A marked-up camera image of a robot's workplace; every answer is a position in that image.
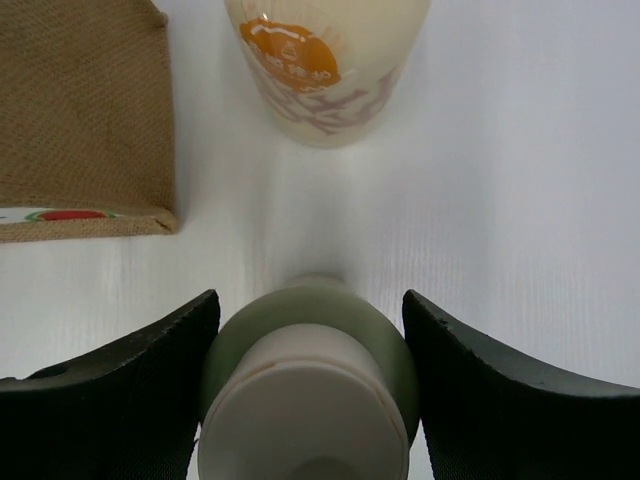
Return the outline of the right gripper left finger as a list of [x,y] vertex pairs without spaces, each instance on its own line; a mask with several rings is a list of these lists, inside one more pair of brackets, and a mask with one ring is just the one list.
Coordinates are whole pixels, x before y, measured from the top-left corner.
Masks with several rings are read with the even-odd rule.
[[4,479],[184,479],[220,319],[207,290],[164,318],[1,381]]

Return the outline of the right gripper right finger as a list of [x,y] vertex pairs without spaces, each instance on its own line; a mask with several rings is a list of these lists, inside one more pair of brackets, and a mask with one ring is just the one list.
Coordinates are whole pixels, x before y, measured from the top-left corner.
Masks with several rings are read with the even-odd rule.
[[637,388],[535,359],[413,290],[402,316],[435,478],[638,478]]

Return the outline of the cream pump lotion bottle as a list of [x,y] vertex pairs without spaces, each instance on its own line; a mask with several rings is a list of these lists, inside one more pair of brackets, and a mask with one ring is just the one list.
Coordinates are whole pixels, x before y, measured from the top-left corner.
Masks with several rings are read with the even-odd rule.
[[320,148],[360,140],[389,101],[430,2],[240,0],[225,4],[266,109]]

